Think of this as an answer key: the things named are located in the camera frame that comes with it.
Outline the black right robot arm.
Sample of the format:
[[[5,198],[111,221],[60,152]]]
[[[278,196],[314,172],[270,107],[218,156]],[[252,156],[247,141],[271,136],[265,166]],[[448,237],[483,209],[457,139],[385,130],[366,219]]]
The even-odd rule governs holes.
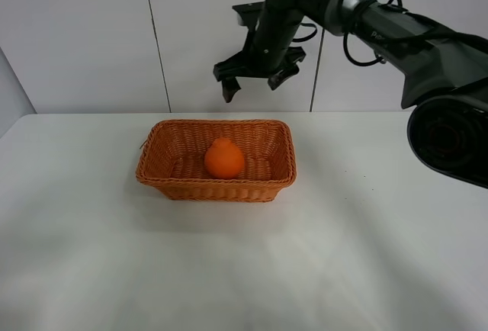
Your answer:
[[[266,79],[271,89],[295,76],[305,53],[304,18],[347,40],[355,36],[404,75],[401,106],[411,110],[407,138],[430,169],[487,185],[487,41],[452,30],[403,6],[403,0],[264,0],[237,5],[247,28],[241,51],[213,68],[223,97],[238,78]]]

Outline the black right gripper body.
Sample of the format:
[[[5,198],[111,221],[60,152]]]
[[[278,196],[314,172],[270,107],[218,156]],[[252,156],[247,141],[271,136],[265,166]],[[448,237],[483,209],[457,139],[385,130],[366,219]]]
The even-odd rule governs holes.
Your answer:
[[[303,49],[291,46],[302,20],[300,11],[263,5],[255,30],[248,29],[242,50],[214,66],[216,80],[268,79],[286,65],[302,62],[306,56]]]

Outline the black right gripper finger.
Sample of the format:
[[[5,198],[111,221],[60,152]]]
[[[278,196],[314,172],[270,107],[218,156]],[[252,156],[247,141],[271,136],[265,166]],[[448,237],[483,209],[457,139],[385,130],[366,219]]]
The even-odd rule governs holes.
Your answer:
[[[223,98],[226,103],[233,100],[234,95],[240,90],[240,85],[236,78],[227,78],[221,81]]]
[[[275,91],[288,79],[294,77],[299,73],[299,66],[296,63],[286,65],[282,70],[276,72],[268,78],[268,86],[272,91]]]

